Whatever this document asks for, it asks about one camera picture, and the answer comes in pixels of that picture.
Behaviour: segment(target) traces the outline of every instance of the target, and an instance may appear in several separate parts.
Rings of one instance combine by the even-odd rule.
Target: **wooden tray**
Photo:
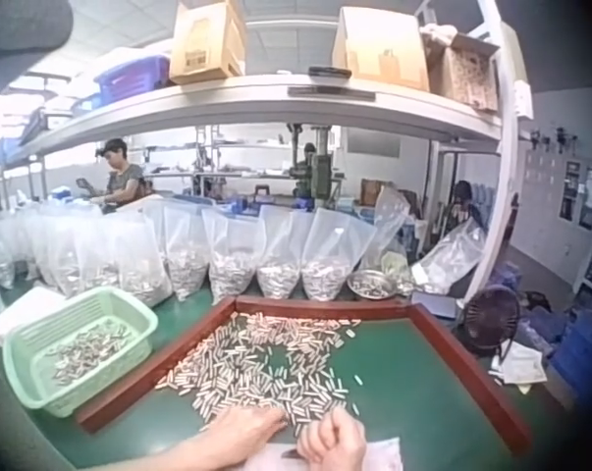
[[[467,389],[486,418],[514,455],[526,452],[530,432],[501,389],[453,335],[421,306],[402,306],[398,301],[316,302],[272,300],[255,296],[227,298],[213,307],[177,340],[154,353],[147,361],[76,413],[78,423],[95,433],[123,414],[153,390],[158,381],[183,359],[188,351],[228,322],[233,312],[288,318],[361,319],[363,322],[408,319],[442,357]]]

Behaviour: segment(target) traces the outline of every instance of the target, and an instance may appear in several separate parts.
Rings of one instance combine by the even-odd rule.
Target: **white paper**
[[[301,459],[283,458],[293,445],[269,444],[250,458],[240,471],[307,471],[308,465]],[[363,471],[403,471],[401,441],[398,438],[367,444]]]
[[[49,288],[33,287],[0,314],[0,345],[19,326],[31,324],[57,311],[65,297]]]
[[[507,342],[502,345],[503,350],[506,348]],[[547,375],[542,366],[542,352],[517,341],[511,344],[503,363],[500,363],[498,356],[492,359],[491,368],[494,372],[503,375],[503,382],[506,385],[522,385],[523,393],[528,393],[527,387],[530,385],[547,381]]]

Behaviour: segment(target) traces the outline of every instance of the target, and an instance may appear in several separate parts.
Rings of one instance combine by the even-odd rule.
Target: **cardboard box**
[[[361,195],[359,204],[361,206],[376,206],[378,194],[383,189],[383,186],[392,184],[391,182],[383,182],[382,180],[361,179]]]
[[[424,46],[413,15],[343,7],[333,67],[351,70],[355,79],[429,91]]]
[[[431,42],[427,64],[431,91],[480,111],[497,112],[499,96],[492,56],[498,46],[458,34],[450,47]]]
[[[177,84],[245,75],[247,35],[231,0],[189,8],[178,6],[169,78]]]

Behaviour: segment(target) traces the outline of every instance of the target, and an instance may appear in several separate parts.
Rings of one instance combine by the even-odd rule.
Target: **black fan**
[[[471,353],[480,357],[498,354],[504,359],[510,351],[519,319],[520,304],[515,292],[505,287],[486,288],[465,305],[455,333]]]

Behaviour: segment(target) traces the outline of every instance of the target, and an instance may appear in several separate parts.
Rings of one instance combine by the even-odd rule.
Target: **worker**
[[[212,471],[243,463],[286,426],[284,409],[231,407],[205,432],[160,454],[90,468],[89,471]],[[336,407],[306,425],[297,451],[310,471],[360,471],[365,456],[363,425]]]
[[[470,218],[479,228],[485,230],[481,213],[472,203],[472,186],[466,180],[461,180],[453,189],[453,202],[444,210],[441,236],[445,236]]]
[[[97,154],[108,162],[113,171],[105,194],[90,199],[95,204],[111,204],[117,207],[132,203],[148,194],[148,186],[142,168],[128,162],[128,145],[119,138],[110,139]]]

